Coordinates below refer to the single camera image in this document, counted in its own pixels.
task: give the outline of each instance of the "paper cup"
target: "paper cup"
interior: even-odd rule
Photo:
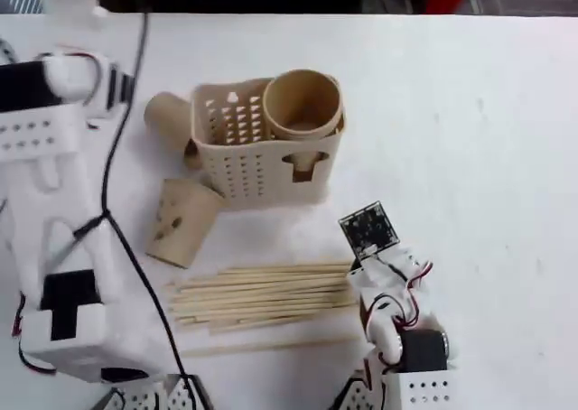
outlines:
[[[313,70],[292,70],[271,80],[263,94],[263,112],[275,137],[312,141],[330,135],[341,119],[337,82]],[[310,171],[318,152],[293,154],[298,172]]]

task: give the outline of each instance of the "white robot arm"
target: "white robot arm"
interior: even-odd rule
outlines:
[[[74,234],[101,212],[81,152],[87,114],[113,115],[131,78],[103,56],[74,53],[0,66],[0,84],[4,233],[33,308],[23,351],[88,382],[161,375],[168,349],[135,326],[142,310],[125,298],[109,227],[81,243]]]
[[[361,325],[375,348],[332,409],[461,408],[452,366],[457,351],[422,282],[433,264],[420,264],[399,247],[379,202],[340,224],[358,258],[348,278]]]

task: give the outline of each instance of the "ventilation hole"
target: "ventilation hole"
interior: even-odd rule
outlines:
[[[227,101],[228,101],[229,103],[238,103],[238,95],[237,95],[237,93],[234,92],[234,91],[229,92],[228,95],[227,95]]]

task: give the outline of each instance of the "plastic pencil holder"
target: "plastic pencil holder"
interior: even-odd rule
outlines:
[[[191,138],[213,187],[231,209],[315,203],[326,196],[346,124],[339,85],[323,76],[339,94],[339,113],[331,131],[307,140],[282,139],[263,105],[267,85],[282,77],[205,84],[193,91]],[[303,159],[309,162],[306,167]]]

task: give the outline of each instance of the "white table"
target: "white table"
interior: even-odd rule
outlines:
[[[39,17],[0,17],[22,58],[57,40],[102,50],[131,70],[140,20],[49,38]],[[578,362],[578,20],[404,16],[156,16],[137,107],[117,154],[111,208],[160,290],[179,276],[251,263],[350,257],[337,219],[381,200],[403,241],[435,262],[435,301],[461,347],[464,408],[575,408]],[[161,90],[183,96],[313,68],[340,80],[350,128],[319,206],[225,213],[186,272],[146,257],[163,178],[186,172],[142,121]],[[97,191],[117,122],[90,132]],[[125,183],[139,177],[142,185]],[[118,254],[119,266],[129,270]],[[5,408],[88,408],[105,390],[22,368],[9,328],[11,265],[0,267],[0,396]],[[135,274],[129,282],[138,287]],[[354,315],[217,340],[179,333],[182,349],[340,330]],[[323,409],[362,346],[187,359],[219,410]],[[12,387],[17,380],[21,388]],[[71,402],[64,398],[69,394]]]

